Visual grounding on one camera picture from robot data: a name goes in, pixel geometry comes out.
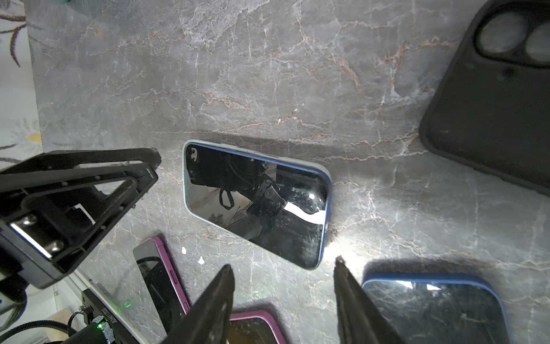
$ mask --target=marble countertop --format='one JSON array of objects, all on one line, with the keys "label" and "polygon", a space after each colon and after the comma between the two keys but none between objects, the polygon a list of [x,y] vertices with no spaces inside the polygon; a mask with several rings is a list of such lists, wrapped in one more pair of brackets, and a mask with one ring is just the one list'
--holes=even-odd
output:
[{"label": "marble countertop", "polygon": [[[503,298],[516,342],[549,342],[548,198],[429,153],[417,134],[482,4],[27,1],[44,150],[155,147],[162,156],[158,182],[82,270],[115,303],[131,303],[124,312],[151,343],[165,333],[132,249],[158,233],[192,302],[230,263],[235,308],[268,309],[290,343],[339,342],[338,255],[358,280],[478,275]],[[181,150],[191,138],[329,169],[319,268],[186,211]]]}]

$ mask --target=blue phone case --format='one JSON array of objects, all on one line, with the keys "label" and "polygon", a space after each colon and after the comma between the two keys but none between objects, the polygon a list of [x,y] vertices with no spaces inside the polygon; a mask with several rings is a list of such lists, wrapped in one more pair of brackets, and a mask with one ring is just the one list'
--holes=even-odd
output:
[{"label": "blue phone case", "polygon": [[[325,209],[327,211],[327,218],[326,218],[325,223],[323,225],[323,233],[322,233],[322,236],[321,236],[321,249],[319,251],[319,257],[317,259],[317,264],[313,268],[311,268],[311,270],[316,269],[319,266],[319,264],[321,263],[321,259],[323,257],[323,251],[325,249],[325,233],[326,233],[326,229],[327,229],[328,220],[329,220],[329,217],[330,217],[330,205],[331,205],[331,198],[332,198],[332,179],[331,179],[329,171],[326,168],[324,168],[322,165],[319,165],[319,164],[313,163],[313,162],[308,162],[308,161],[303,161],[303,160],[298,160],[298,159],[293,159],[293,158],[287,158],[287,157],[276,157],[276,156],[272,156],[272,155],[269,155],[269,154],[264,154],[264,153],[248,150],[248,149],[241,149],[241,148],[236,147],[236,146],[231,146],[231,145],[226,145],[226,144],[210,143],[210,142],[202,141],[202,140],[189,140],[189,141],[187,141],[183,146],[183,152],[184,152],[183,156],[185,156],[185,149],[189,144],[194,144],[194,145],[202,146],[202,147],[205,147],[205,148],[215,149],[215,150],[227,152],[227,153],[230,153],[230,154],[246,156],[246,157],[249,157],[249,158],[252,158],[252,159],[258,159],[258,160],[263,160],[263,161],[267,161],[267,162],[271,162],[271,163],[276,163],[278,165],[283,165],[283,166],[286,166],[286,167],[296,168],[297,170],[302,170],[302,171],[315,173],[318,176],[320,176],[327,183],[328,196],[327,196],[327,205],[326,205],[326,209]],[[185,175],[185,159],[183,159],[183,174]],[[185,195],[185,199],[187,199],[188,195],[186,193],[187,191],[185,190],[185,184],[186,183],[185,183],[185,179],[184,179],[184,183],[183,183],[184,195]]]},{"label": "blue phone case", "polygon": [[407,274],[400,272],[376,272],[367,274],[365,276],[365,282],[361,285],[364,290],[367,283],[376,281],[407,281],[413,283],[434,283],[434,284],[465,284],[473,285],[479,288],[483,288],[489,291],[497,299],[500,308],[502,310],[502,316],[504,317],[504,323],[506,325],[506,332],[508,334],[508,340],[512,344],[512,335],[510,333],[510,326],[508,323],[508,316],[506,314],[506,307],[498,296],[493,287],[484,279],[468,274]]}]

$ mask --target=pink phone case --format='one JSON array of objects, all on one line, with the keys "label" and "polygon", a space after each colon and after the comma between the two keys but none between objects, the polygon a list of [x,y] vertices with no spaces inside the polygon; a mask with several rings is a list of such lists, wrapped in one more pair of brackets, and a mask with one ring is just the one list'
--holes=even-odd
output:
[{"label": "pink phone case", "polygon": [[166,268],[166,271],[168,272],[168,276],[170,277],[170,282],[172,283],[172,288],[174,288],[175,294],[178,296],[179,303],[181,304],[181,307],[183,308],[183,312],[185,314],[189,313],[189,309],[191,309],[191,304],[189,303],[189,300],[187,300],[187,297],[185,296],[185,292],[183,291],[182,284],[179,282],[178,276],[175,273],[175,269],[172,266],[172,262],[170,261],[170,257],[168,256],[168,252],[166,252],[166,249],[164,248],[164,243],[160,239],[160,237],[154,236],[151,238],[153,242],[155,243],[155,246],[157,247],[158,254],[161,256],[162,264],[164,264],[164,267]]},{"label": "pink phone case", "polygon": [[[151,240],[154,241],[155,246],[157,247],[158,253],[161,256],[162,264],[164,264],[166,271],[168,271],[168,276],[170,276],[170,282],[172,283],[172,287],[174,288],[175,293],[178,296],[178,300],[181,304],[181,307],[183,308],[183,312],[185,314],[189,313],[189,310],[191,309],[191,303],[189,302],[189,300],[187,300],[187,297],[185,296],[185,292],[183,291],[182,284],[179,282],[179,279],[175,273],[175,269],[172,266],[172,262],[170,261],[170,257],[168,256],[168,252],[166,252],[166,249],[164,248],[164,243],[162,242],[160,237],[157,237],[157,236],[152,237]],[[287,341],[284,339],[283,333],[281,332],[279,325],[277,325],[275,318],[265,310],[253,310],[250,312],[233,313],[231,314],[231,317],[229,318],[229,320],[232,321],[232,320],[243,320],[243,319],[251,319],[251,318],[260,318],[264,320],[269,325],[269,328],[273,332],[273,336],[277,340],[277,343],[287,344]]]},{"label": "pink phone case", "polygon": [[251,318],[260,318],[264,320],[267,323],[267,325],[269,325],[269,328],[271,328],[271,332],[273,332],[273,336],[277,340],[277,343],[287,344],[287,341],[284,339],[283,333],[281,332],[279,325],[277,325],[275,318],[265,310],[252,310],[250,312],[233,313],[231,314],[231,317],[229,318],[229,320],[232,321],[232,320],[243,320],[243,319],[251,319]]}]

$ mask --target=cable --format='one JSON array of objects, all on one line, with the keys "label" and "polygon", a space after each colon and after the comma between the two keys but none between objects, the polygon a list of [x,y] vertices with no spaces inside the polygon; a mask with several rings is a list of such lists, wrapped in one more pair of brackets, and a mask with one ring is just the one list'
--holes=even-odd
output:
[{"label": "cable", "polygon": [[8,319],[5,321],[4,325],[0,327],[0,332],[6,331],[10,326],[13,325],[14,322],[19,320],[19,318],[21,318],[21,315],[25,311],[26,307],[27,307],[27,299],[25,297],[25,302],[23,304],[18,304],[12,309],[12,312],[10,313]]},{"label": "cable", "polygon": [[73,323],[74,317],[77,316],[77,315],[79,315],[79,314],[84,315],[84,313],[82,313],[82,312],[74,312],[73,315],[70,316],[69,321],[67,322],[67,333],[69,333],[69,337],[73,335],[73,334],[70,333],[70,330],[69,330],[69,329],[71,328],[71,325],[72,325],[72,323]]},{"label": "cable", "polygon": [[19,332],[23,332],[28,329],[33,329],[35,327],[48,327],[50,329],[61,331],[65,334],[69,334],[70,336],[76,333],[75,329],[73,329],[72,327],[67,328],[67,325],[64,323],[60,323],[58,321],[53,321],[53,320],[38,320],[38,321],[31,321],[30,323],[22,324],[12,328],[8,332],[0,336],[0,343],[3,343],[6,339],[10,338],[15,334],[18,334]]}]

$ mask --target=smartphone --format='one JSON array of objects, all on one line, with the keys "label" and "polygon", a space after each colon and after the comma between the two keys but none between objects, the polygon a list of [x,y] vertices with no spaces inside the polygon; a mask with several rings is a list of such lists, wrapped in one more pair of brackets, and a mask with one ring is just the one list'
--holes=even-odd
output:
[{"label": "smartphone", "polygon": [[377,273],[363,291],[405,344],[511,344],[502,300],[466,274]]},{"label": "smartphone", "polygon": [[162,325],[170,333],[191,306],[164,243],[157,236],[147,239],[134,248],[134,258]]},{"label": "smartphone", "polygon": [[332,182],[323,166],[189,140],[183,188],[190,213],[305,269],[321,262]]},{"label": "smartphone", "polygon": [[229,344],[287,344],[277,322],[265,310],[234,313],[229,320]]}]

